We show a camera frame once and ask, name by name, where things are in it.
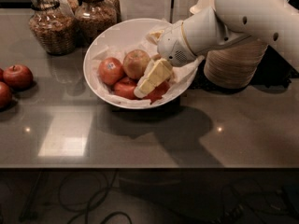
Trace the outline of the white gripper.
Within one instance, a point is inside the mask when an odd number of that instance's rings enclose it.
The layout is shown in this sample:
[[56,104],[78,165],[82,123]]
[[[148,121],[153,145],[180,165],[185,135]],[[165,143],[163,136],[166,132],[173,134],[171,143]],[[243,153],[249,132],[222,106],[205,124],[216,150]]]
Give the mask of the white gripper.
[[150,32],[146,38],[151,44],[157,45],[157,51],[162,58],[149,61],[144,76],[139,79],[134,89],[134,95],[138,98],[144,98],[168,80],[172,76],[173,66],[181,67],[197,58],[187,45],[183,21],[171,24],[164,30]]

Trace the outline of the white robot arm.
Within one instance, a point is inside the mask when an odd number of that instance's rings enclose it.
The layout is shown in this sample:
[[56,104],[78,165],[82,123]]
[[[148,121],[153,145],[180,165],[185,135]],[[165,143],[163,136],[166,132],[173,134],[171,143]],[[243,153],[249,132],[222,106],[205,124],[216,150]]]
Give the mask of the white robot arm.
[[145,97],[166,80],[173,67],[206,56],[204,74],[224,89],[242,89],[272,47],[286,62],[299,64],[299,13],[287,0],[214,0],[184,21],[160,32],[161,56],[147,68],[135,94]]

